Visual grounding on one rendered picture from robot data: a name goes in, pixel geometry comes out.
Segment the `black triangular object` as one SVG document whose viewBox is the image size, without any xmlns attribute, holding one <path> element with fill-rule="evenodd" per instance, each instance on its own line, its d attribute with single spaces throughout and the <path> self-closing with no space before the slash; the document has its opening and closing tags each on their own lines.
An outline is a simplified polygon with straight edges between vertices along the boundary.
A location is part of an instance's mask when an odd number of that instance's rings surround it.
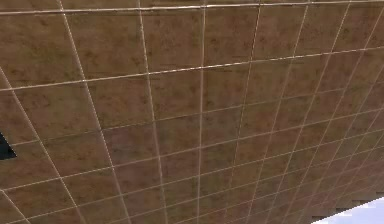
<svg viewBox="0 0 384 224">
<path fill-rule="evenodd" d="M 16 158 L 17 155 L 0 132 L 0 160 Z"/>
</svg>

